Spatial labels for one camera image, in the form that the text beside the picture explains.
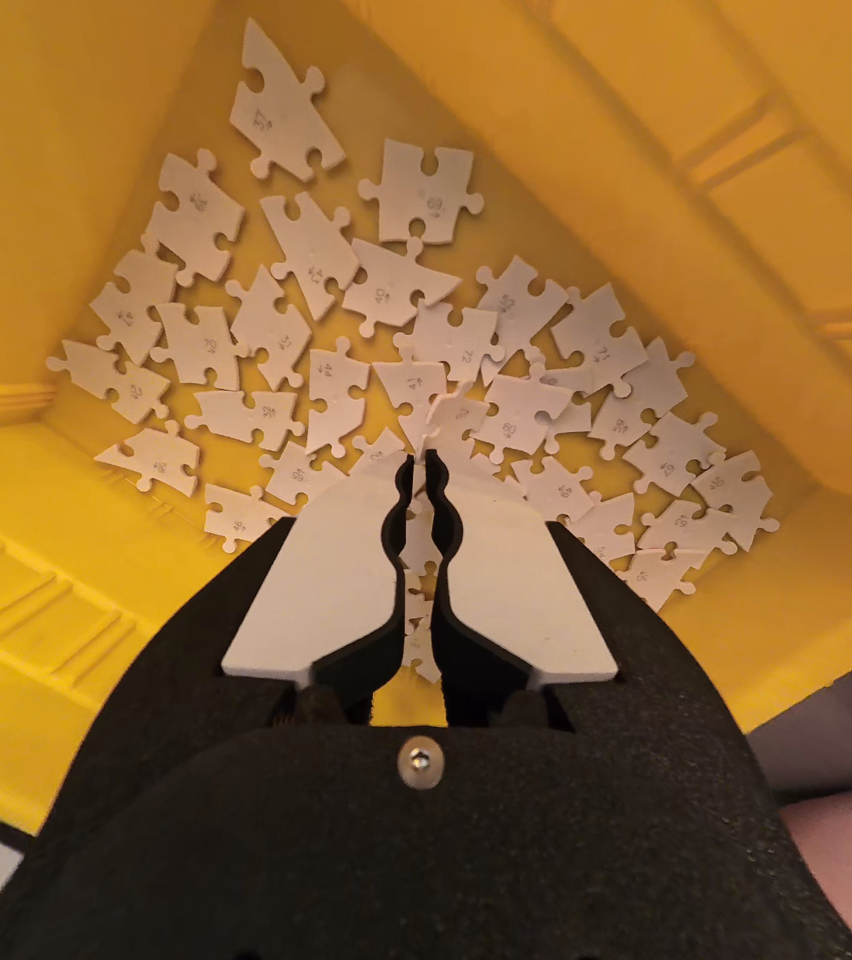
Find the pile of white puzzle pieces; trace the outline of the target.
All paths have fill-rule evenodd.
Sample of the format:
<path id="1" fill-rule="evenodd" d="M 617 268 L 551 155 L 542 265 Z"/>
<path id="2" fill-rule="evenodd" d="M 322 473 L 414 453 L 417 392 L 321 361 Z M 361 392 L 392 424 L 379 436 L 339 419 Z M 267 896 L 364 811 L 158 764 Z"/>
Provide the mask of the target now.
<path id="1" fill-rule="evenodd" d="M 656 339 L 627 327 L 611 284 L 588 296 L 548 279 L 515 256 L 499 275 L 483 266 L 484 293 L 450 322 L 456 275 L 420 263 L 424 246 L 450 245 L 459 214 L 478 215 L 470 150 L 438 147 L 437 168 L 422 171 L 423 151 L 384 140 L 382 182 L 363 179 L 360 197 L 380 206 L 378 243 L 347 239 L 351 216 L 327 215 L 309 191 L 264 196 L 259 206 L 282 252 L 258 264 L 248 287 L 225 292 L 239 302 L 232 319 L 218 305 L 177 299 L 197 277 L 220 282 L 242 205 L 213 179 L 217 162 L 170 153 L 141 246 L 121 258 L 92 301 L 108 328 L 95 343 L 65 339 L 48 358 L 72 384 L 111 401 L 137 432 L 96 451 L 95 461 L 191 498 L 201 482 L 205 431 L 251 446 L 259 440 L 266 486 L 238 490 L 205 481 L 204 531 L 226 553 L 240 542 L 289 534 L 305 505 L 385 456 L 405 451 L 414 468 L 399 554 L 405 575 L 401 665 L 420 660 L 440 677 L 429 646 L 441 553 L 432 539 L 434 509 L 425 463 L 416 458 L 432 401 L 474 380 L 470 399 L 490 407 L 472 439 L 469 461 L 518 488 L 546 522 L 565 529 L 618 572 L 659 611 L 684 577 L 720 549 L 748 551 L 756 533 L 775 532 L 772 497 L 752 452 L 729 458 L 707 435 L 716 421 L 673 414 L 686 397 L 679 377 L 693 356 L 669 356 Z"/>

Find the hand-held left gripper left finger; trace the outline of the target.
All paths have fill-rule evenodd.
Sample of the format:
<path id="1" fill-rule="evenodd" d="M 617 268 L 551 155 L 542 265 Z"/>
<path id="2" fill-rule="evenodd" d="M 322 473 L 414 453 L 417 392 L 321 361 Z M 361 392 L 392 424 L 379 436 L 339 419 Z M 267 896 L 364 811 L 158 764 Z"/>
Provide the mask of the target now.
<path id="1" fill-rule="evenodd" d="M 345 711 L 401 666 L 406 542 L 415 460 L 405 451 L 303 507 L 220 666 L 228 676 L 320 685 Z"/>

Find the single white jigsaw piece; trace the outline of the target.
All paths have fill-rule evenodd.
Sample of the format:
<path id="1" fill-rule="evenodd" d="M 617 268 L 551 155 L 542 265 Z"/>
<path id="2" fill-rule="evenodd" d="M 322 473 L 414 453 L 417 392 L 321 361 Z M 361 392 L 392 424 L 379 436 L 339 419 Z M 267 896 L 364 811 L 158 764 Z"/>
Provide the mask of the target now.
<path id="1" fill-rule="evenodd" d="M 415 451 L 418 462 L 424 462 L 428 450 L 435 450 L 443 461 L 472 458 L 475 441 L 466 434 L 480 428 L 491 407 L 484 399 L 468 396 L 474 385 L 474 380 L 461 381 L 455 390 L 432 401 Z"/>

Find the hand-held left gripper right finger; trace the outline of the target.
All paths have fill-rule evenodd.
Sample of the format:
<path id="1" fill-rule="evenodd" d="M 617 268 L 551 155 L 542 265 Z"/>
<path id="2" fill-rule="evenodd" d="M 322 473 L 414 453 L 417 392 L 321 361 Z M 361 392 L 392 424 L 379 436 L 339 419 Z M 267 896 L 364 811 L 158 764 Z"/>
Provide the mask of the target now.
<path id="1" fill-rule="evenodd" d="M 450 726 L 492 724 L 515 694 L 602 683 L 618 665 L 546 521 L 468 459 L 424 454 L 441 562 L 432 655 Z"/>

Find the yellow plastic bin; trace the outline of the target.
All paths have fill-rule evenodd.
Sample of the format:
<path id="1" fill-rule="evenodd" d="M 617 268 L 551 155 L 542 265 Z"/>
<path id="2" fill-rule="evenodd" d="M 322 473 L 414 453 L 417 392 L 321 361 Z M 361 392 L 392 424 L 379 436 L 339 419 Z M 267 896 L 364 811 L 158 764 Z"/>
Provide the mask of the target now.
<path id="1" fill-rule="evenodd" d="M 692 354 L 672 414 L 715 422 L 771 492 L 662 611 L 745 732 L 852 672 L 852 2 L 0 2 L 0 822 L 35 834 L 95 716 L 159 627 L 229 562 L 204 482 L 267 486 L 260 440 L 202 447 L 194 496 L 95 461 L 136 433 L 77 388 L 65 339 L 141 247 L 164 160 L 216 160 L 244 210 L 240 303 L 283 254 L 259 205 L 309 191 L 378 243 L 385 140 L 469 150 L 478 215 L 418 261 L 514 257 L 612 328 Z"/>

